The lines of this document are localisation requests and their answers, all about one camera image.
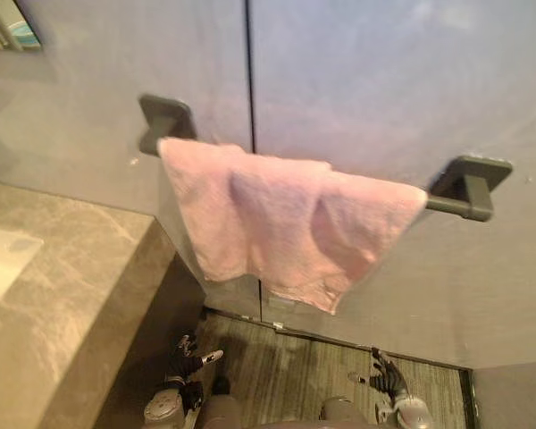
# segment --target countertop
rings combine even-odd
[[[44,241],[0,302],[0,428],[90,427],[174,248],[153,216],[5,185],[0,229]]]

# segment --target floor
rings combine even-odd
[[[375,423],[374,406],[383,396],[347,378],[350,371],[367,376],[367,351],[311,341],[270,327],[208,313],[197,329],[199,350],[224,350],[224,357],[198,377],[205,396],[216,374],[228,376],[232,395],[242,407],[242,423],[251,427],[286,420],[317,420],[322,402],[345,395]],[[464,429],[459,373],[455,369],[395,359],[410,391],[429,404],[436,427]]]

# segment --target pink towel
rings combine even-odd
[[[207,279],[251,273],[332,314],[426,203],[413,186],[233,145],[162,139],[159,154]]]

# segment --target sink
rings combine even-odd
[[[24,233],[0,230],[0,299],[42,244]]]

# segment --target towel bar bracket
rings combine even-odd
[[[459,156],[432,184],[427,208],[486,222],[494,211],[490,193],[512,169],[507,161]]]
[[[181,101],[145,94],[139,104],[149,126],[139,141],[139,150],[144,154],[159,156],[157,141],[162,137],[197,138],[190,109]]]

